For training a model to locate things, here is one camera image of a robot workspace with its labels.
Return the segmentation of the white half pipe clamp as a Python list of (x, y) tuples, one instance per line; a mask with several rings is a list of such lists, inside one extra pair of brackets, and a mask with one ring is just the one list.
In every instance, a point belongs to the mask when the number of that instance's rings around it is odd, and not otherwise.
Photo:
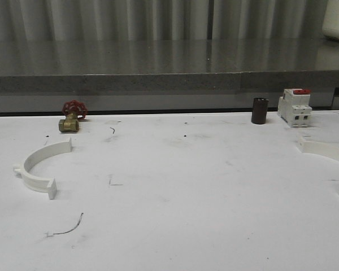
[(313, 141), (307, 137), (300, 136), (297, 140), (297, 147), (302, 153), (320, 155), (339, 162), (339, 146), (334, 143)]
[(55, 144), (44, 146), (32, 152), (21, 164), (14, 164), (13, 170), (18, 174), (25, 186), (33, 191), (46, 193), (49, 199), (54, 199), (57, 194), (57, 185), (54, 177), (39, 177), (31, 174), (31, 169), (39, 162), (54, 156)]

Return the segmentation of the dark brown cylindrical coupling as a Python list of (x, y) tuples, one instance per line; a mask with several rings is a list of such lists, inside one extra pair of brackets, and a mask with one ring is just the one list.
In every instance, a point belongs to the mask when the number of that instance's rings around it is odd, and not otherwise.
[(251, 122), (253, 124), (265, 124), (269, 100), (266, 98), (254, 98)]

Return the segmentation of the brass valve red handwheel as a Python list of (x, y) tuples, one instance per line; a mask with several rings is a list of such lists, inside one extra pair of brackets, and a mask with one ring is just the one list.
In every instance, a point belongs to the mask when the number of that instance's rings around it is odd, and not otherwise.
[(79, 121), (86, 118), (88, 109), (83, 102), (71, 100), (69, 102), (65, 102), (62, 108), (62, 113), (66, 118), (59, 121), (59, 131), (62, 133), (78, 132)]

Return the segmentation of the grey stone counter ledge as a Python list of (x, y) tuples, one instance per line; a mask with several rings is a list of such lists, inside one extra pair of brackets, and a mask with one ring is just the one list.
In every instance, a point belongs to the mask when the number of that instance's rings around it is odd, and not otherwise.
[(0, 95), (339, 87), (339, 42), (322, 38), (0, 42)]

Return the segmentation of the white container on counter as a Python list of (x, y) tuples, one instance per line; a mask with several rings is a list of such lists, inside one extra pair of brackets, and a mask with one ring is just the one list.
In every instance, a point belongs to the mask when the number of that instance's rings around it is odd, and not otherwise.
[(339, 40), (339, 0), (329, 0), (324, 15), (323, 35)]

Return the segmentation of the white circuit breaker red switch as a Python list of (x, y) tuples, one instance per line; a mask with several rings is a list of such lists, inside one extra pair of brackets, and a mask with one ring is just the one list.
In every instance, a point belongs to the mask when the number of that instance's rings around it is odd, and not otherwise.
[(284, 89), (279, 98), (277, 114), (294, 128), (309, 126), (312, 108), (308, 105), (311, 90)]

